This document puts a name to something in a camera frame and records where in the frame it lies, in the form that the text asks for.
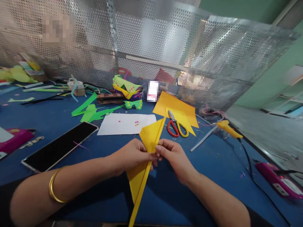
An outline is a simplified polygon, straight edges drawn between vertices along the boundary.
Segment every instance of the scissor blade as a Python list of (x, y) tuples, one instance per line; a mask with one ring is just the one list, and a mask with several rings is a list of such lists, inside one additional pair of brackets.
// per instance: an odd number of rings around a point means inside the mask
[(169, 117), (173, 120), (173, 121), (176, 121), (175, 120), (175, 117), (174, 117), (174, 115), (173, 115), (173, 113), (169, 110), (168, 111), (168, 114), (169, 114)]

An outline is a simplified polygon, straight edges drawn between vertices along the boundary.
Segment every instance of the red scissors handle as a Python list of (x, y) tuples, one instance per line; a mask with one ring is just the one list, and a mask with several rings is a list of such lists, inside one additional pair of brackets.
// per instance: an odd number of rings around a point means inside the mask
[[(170, 125), (172, 125), (172, 127), (174, 128), (174, 131), (176, 132), (176, 134), (173, 134), (172, 132), (171, 132), (171, 130), (170, 130)], [(177, 127), (175, 126), (175, 124), (174, 124), (174, 122), (172, 121), (172, 120), (170, 120), (169, 122), (168, 122), (168, 124), (167, 124), (167, 131), (168, 131), (168, 133), (171, 135), (171, 136), (173, 136), (173, 137), (178, 137), (179, 136), (179, 131), (178, 131), (178, 129), (177, 129)]]

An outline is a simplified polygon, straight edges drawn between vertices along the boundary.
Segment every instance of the green wall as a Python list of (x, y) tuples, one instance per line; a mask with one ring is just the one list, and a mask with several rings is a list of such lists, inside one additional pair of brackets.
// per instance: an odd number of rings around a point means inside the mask
[[(294, 30), (303, 34), (303, 21)], [(288, 87), (283, 83), (282, 78), (294, 65), (303, 65), (303, 35), (237, 100), (236, 104), (251, 108), (262, 107), (264, 103)], [(290, 103), (280, 110), (288, 110), (295, 105), (296, 103)]]
[(200, 8), (218, 16), (271, 24), (289, 0), (201, 0)]

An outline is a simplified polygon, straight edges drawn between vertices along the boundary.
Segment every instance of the hand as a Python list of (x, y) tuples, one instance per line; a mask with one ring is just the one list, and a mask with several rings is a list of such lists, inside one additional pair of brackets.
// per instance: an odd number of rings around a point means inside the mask
[(156, 154), (165, 157), (173, 167), (179, 181), (187, 185), (198, 172), (187, 158), (181, 145), (167, 139), (159, 140)]
[(124, 171), (137, 166), (141, 162), (154, 162), (158, 159), (158, 156), (156, 154), (148, 153), (145, 149), (144, 144), (136, 138), (110, 155), (110, 157), (117, 167), (117, 175), (120, 175)]

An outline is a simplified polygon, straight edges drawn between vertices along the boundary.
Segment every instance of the scissors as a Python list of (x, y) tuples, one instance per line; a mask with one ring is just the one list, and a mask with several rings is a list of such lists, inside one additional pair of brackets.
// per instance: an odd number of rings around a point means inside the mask
[[(168, 114), (169, 114), (170, 119), (171, 119), (171, 120), (168, 122), (168, 124), (167, 124), (167, 131), (168, 131), (168, 133), (169, 133), (171, 136), (173, 136), (173, 137), (178, 137), (179, 135), (181, 135), (181, 136), (184, 137), (184, 138), (188, 137), (188, 134), (189, 134), (189, 133), (188, 133), (188, 130), (187, 130), (182, 124), (180, 124), (178, 121), (176, 121), (176, 119), (175, 119), (173, 113), (172, 113), (170, 110), (168, 111)], [(169, 129), (169, 126), (170, 126), (170, 125), (172, 125), (172, 127), (174, 128), (176, 134), (173, 134), (173, 133), (171, 132), (171, 130)], [(182, 128), (185, 129), (185, 132), (186, 132), (185, 135), (182, 133), (182, 131), (181, 131), (181, 129), (180, 129), (180, 126), (182, 126)]]

